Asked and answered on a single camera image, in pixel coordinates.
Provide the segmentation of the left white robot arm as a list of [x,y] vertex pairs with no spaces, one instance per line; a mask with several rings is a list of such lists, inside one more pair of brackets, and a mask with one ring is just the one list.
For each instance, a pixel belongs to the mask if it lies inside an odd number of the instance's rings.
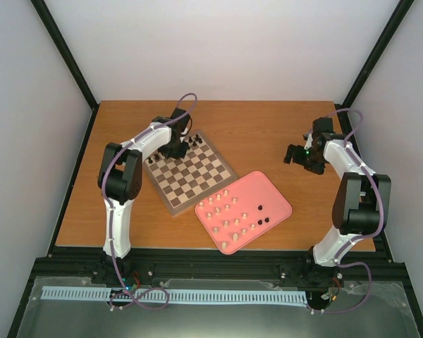
[[153,119],[149,127],[121,144],[106,145],[97,180],[106,207],[104,254],[115,257],[107,273],[117,283],[127,282],[132,265],[123,260],[130,251],[130,215],[133,202],[142,188],[142,165],[152,154],[164,158],[184,158],[184,140],[190,114],[175,108],[169,117]]

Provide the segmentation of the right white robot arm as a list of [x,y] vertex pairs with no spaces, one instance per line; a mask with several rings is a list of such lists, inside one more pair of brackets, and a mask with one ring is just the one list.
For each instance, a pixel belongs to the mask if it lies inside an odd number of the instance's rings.
[[329,164],[340,178],[331,229],[310,250],[313,268],[334,268],[354,245],[385,228],[391,179],[363,162],[349,136],[334,131],[330,117],[316,119],[304,139],[304,146],[288,146],[283,162],[296,163],[317,175],[322,175]]

